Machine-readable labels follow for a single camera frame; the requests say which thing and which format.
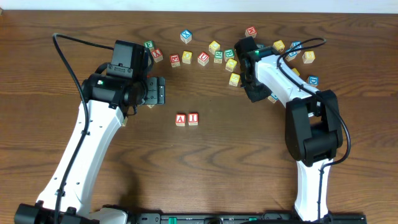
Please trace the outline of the red A block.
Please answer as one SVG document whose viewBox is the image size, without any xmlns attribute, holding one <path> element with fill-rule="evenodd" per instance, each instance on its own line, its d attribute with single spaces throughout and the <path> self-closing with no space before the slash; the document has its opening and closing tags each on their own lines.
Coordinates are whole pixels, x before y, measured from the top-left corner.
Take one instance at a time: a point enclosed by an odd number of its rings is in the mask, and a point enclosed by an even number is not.
<svg viewBox="0 0 398 224">
<path fill-rule="evenodd" d="M 177 114 L 175 117 L 176 126 L 185 126 L 186 125 L 186 115 L 185 114 Z"/>
</svg>

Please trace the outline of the red I block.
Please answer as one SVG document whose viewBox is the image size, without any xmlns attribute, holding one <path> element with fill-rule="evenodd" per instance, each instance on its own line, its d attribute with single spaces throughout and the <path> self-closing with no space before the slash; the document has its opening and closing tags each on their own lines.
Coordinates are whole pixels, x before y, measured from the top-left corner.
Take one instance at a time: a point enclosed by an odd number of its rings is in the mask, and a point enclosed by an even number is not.
<svg viewBox="0 0 398 224">
<path fill-rule="evenodd" d="M 197 126 L 198 125 L 198 113 L 189 113 L 188 114 L 188 125 L 189 126 Z"/>
</svg>

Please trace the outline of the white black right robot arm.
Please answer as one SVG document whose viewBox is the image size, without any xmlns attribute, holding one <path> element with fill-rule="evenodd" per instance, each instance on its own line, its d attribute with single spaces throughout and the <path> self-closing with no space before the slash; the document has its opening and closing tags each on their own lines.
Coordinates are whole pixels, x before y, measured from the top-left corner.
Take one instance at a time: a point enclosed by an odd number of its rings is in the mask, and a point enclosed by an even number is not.
<svg viewBox="0 0 398 224">
<path fill-rule="evenodd" d="M 248 98 L 256 102 L 275 96 L 285 108 L 285 143 L 298 168 L 294 209 L 299 220 L 324 221 L 329 171 L 346 131 L 336 95 L 303 81 L 273 47 L 234 48 Z"/>
</svg>

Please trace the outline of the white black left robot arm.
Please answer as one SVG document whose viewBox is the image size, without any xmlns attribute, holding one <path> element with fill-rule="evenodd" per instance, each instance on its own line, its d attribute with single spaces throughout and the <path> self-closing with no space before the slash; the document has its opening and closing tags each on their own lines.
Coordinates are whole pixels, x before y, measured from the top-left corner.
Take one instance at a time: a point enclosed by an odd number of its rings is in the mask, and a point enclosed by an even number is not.
<svg viewBox="0 0 398 224">
<path fill-rule="evenodd" d="M 93 187 L 104 156 L 128 108 L 141 97 L 145 104 L 165 102 L 165 78 L 129 78 L 92 74 L 83 82 L 87 99 L 62 159 L 34 205 L 20 204 L 15 223 L 130 223 L 134 217 L 118 207 L 91 211 Z"/>
</svg>

